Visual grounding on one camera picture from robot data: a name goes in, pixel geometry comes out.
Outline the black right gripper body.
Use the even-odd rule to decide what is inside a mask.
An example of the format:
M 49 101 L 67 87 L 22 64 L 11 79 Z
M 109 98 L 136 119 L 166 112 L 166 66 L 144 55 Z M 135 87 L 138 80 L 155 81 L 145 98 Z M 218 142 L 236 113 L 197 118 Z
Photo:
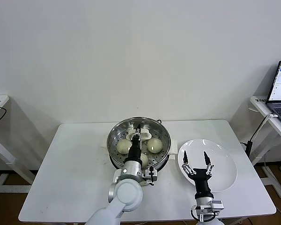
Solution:
M 202 197 L 213 197 L 211 193 L 211 189 L 208 185 L 208 180 L 211 178 L 210 174 L 207 174 L 207 169 L 201 168 L 194 168 L 193 169 L 196 173 L 190 175 L 190 179 L 194 181 L 196 194 L 195 199 L 202 198 Z

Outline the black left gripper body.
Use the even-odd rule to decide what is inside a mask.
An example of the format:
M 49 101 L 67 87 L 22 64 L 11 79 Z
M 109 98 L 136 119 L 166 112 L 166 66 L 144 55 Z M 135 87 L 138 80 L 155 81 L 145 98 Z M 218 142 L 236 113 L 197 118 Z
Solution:
M 127 161 L 136 161 L 141 164 L 141 141 L 138 137 L 132 139 L 132 146 L 129 149 Z

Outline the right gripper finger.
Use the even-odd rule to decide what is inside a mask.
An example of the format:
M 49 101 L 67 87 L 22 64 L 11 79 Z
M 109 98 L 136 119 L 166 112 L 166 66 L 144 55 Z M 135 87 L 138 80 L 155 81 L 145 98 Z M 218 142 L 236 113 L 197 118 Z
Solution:
M 182 169 L 187 175 L 193 175 L 193 169 L 189 165 L 186 151 L 184 151 L 184 155 L 183 155 Z
M 214 168 L 214 165 L 211 164 L 211 160 L 210 157 L 207 155 L 207 153 L 204 151 L 204 160 L 205 160 L 205 164 L 206 164 L 206 168 L 204 169 L 206 175 L 208 176 L 212 176 L 212 170 Z

